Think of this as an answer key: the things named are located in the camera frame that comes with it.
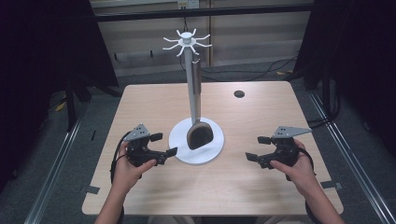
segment wooden surface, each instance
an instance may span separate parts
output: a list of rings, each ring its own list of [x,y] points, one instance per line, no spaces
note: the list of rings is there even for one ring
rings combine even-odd
[[[244,91],[244,98],[233,96]],[[153,150],[169,148],[172,128],[190,117],[187,84],[128,86],[110,128],[92,178],[98,194],[87,193],[85,214],[98,214],[110,189],[109,167],[120,138],[139,123],[163,140],[149,143]],[[247,161],[245,152],[273,153],[274,146],[257,142],[280,126],[307,128],[304,114],[288,82],[203,83],[202,116],[223,130],[225,143],[212,162],[187,165],[170,158],[153,167],[131,189],[124,208],[129,215],[265,216],[306,214],[304,198],[277,170],[261,169]],[[311,133],[297,136],[315,163],[318,181],[329,173]],[[339,213],[343,211],[335,189],[325,189]]]

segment black curtain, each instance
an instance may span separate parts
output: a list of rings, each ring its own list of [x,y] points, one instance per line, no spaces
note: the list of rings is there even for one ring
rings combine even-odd
[[[91,15],[88,0],[1,1],[0,191],[32,149],[51,95],[69,77],[78,77],[79,86],[118,86],[97,23],[65,21]]]
[[[314,89],[327,68],[338,90],[396,156],[395,10],[395,1],[348,0],[339,9],[312,12],[294,71]]]

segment metal bar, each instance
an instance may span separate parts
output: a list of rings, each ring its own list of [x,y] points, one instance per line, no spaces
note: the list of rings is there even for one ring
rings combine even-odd
[[[137,21],[150,19],[166,19],[166,18],[186,18],[186,17],[202,17],[202,16],[224,16],[224,15],[241,15],[241,14],[260,14],[260,13],[278,13],[278,12],[299,12],[312,10],[330,10],[339,8],[340,4],[299,4],[299,5],[280,5],[280,6],[264,6],[264,7],[211,7],[197,8],[185,10],[163,10],[148,11],[134,13],[106,13],[93,16],[77,16],[66,18],[53,18],[59,22],[70,21]]]
[[[67,127],[68,132],[72,130],[77,120],[72,82],[72,78],[70,76],[67,76],[65,93],[67,103],[67,117],[69,118],[69,126]]]
[[[177,0],[118,0],[118,1],[91,1],[91,7],[129,7],[148,4],[177,3]]]
[[[312,102],[314,103],[317,111],[319,112],[320,116],[325,119],[326,112],[323,110],[322,106],[323,103],[320,101],[320,98],[315,92],[310,92],[310,97]],[[390,212],[390,209],[385,202],[384,198],[377,190],[373,182],[371,181],[370,177],[365,173],[364,169],[361,167],[358,159],[356,158],[355,154],[351,150],[347,140],[341,134],[340,130],[338,129],[335,122],[331,121],[327,123],[327,128],[332,135],[336,145],[340,149],[341,154],[344,156],[346,163],[349,165],[353,175],[358,180],[359,184],[361,185],[362,190],[367,196],[367,199],[372,204],[372,207],[376,211],[379,219],[381,219],[382,223],[396,223],[396,219],[393,214]]]
[[[73,145],[73,142],[78,133],[81,119],[84,117],[87,108],[88,108],[88,103],[85,103],[85,105],[82,108],[81,114],[76,121],[76,124],[74,125],[73,129],[67,133],[64,142],[61,146],[61,149],[59,150],[58,156],[56,157],[55,162],[52,164],[52,167],[49,171],[49,175],[47,176],[47,179],[44,182],[44,185],[41,188],[40,193],[35,199],[35,202],[32,208],[30,209],[27,218],[24,221],[25,224],[36,224],[40,222],[44,214],[44,211],[47,208],[53,189],[55,188],[56,182],[58,180],[58,176],[62,171],[62,167],[64,166],[64,161],[66,160],[70,147]]]
[[[324,72],[322,76],[322,99],[324,112],[327,114],[327,118],[332,116],[332,110],[330,108],[330,67],[327,63],[324,64]]]

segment aluminum rail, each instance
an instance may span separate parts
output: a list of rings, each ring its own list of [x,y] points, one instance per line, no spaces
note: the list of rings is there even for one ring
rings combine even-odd
[[[318,95],[315,92],[311,91],[310,97],[320,116],[325,119],[326,112],[322,108],[323,103],[321,102]],[[361,167],[361,164],[351,150],[349,144],[347,143],[347,140],[341,134],[337,125],[333,121],[331,121],[328,122],[326,126],[330,134],[332,135],[332,138],[334,139],[336,145],[340,149],[341,154],[344,156],[344,159],[346,160],[346,163],[351,169],[353,175],[356,177],[358,183],[361,185],[361,188],[366,194],[367,199],[376,211],[381,222],[384,224],[396,223],[396,219],[390,212],[389,206],[387,205],[386,201],[384,200],[378,189],[375,187],[369,176],[366,174],[364,169]]]
[[[56,157],[55,162],[52,164],[47,179],[44,182],[44,185],[41,188],[40,193],[35,199],[35,202],[32,208],[30,209],[27,218],[24,221],[24,224],[40,223],[40,220],[44,215],[44,212],[50,201],[50,196],[52,195],[52,192],[55,189],[56,183],[58,181],[58,177],[64,166],[64,162],[66,161],[67,154],[69,153],[70,148],[73,145],[81,121],[85,115],[85,112],[87,111],[88,104],[89,103],[85,103],[76,124],[74,125],[72,130],[67,133],[66,137],[64,138],[64,143],[62,144],[61,149],[59,150],[58,156]]]

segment white stand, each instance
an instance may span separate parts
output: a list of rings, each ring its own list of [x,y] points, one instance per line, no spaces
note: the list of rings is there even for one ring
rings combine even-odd
[[[195,31],[196,30],[194,29],[193,33],[184,32],[183,34],[180,34],[180,32],[177,31],[177,34],[181,37],[179,40],[170,40],[164,37],[163,38],[164,40],[168,42],[177,42],[177,44],[175,44],[171,48],[163,48],[163,49],[173,49],[177,46],[181,46],[180,53],[177,55],[177,57],[179,57],[184,51],[187,82],[189,86],[190,109],[191,109],[191,118],[182,120],[174,127],[174,129],[170,133],[169,147],[170,148],[177,147],[176,157],[179,160],[186,162],[187,164],[190,165],[201,165],[212,161],[220,154],[224,146],[224,134],[220,126],[217,123],[215,123],[213,120],[201,118],[202,122],[208,123],[212,128],[213,140],[202,147],[196,148],[195,150],[191,150],[187,144],[187,132],[192,127],[192,124],[197,119],[199,119],[199,116],[196,114],[196,111],[198,110],[199,114],[201,114],[200,102],[199,104],[197,104],[198,102],[196,96],[193,93],[194,83],[193,83],[192,68],[191,68],[192,54],[194,53],[196,55],[199,55],[199,53],[195,51],[193,45],[197,44],[205,48],[211,46],[211,45],[203,45],[197,43],[196,40],[206,39],[210,35],[207,35],[204,38],[193,38],[193,36],[195,35]]]
[[[171,131],[169,135],[169,147],[177,147],[176,158],[189,165],[202,165],[213,161],[224,146],[224,134],[220,126],[211,119],[201,118],[201,121],[210,125],[213,131],[213,141],[191,150],[187,144],[187,132],[191,127],[191,119],[183,119]]]

